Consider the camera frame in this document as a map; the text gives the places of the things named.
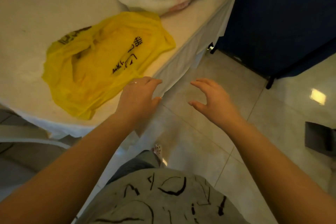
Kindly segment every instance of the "gray t-shirt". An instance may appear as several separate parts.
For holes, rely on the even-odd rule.
[[[248,222],[203,177],[172,169],[143,169],[103,188],[76,222],[82,223]]]

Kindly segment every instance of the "white tablecloth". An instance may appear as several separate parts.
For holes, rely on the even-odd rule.
[[[176,48],[163,53],[144,73],[163,80],[156,96],[173,86],[196,57],[224,34],[233,3],[196,0],[184,10],[161,17]],[[101,106],[92,120],[74,118],[53,102],[41,75],[46,49],[53,41],[124,11],[124,5],[117,0],[0,0],[0,5],[2,105],[50,131],[54,138],[84,136],[115,111],[120,94]]]

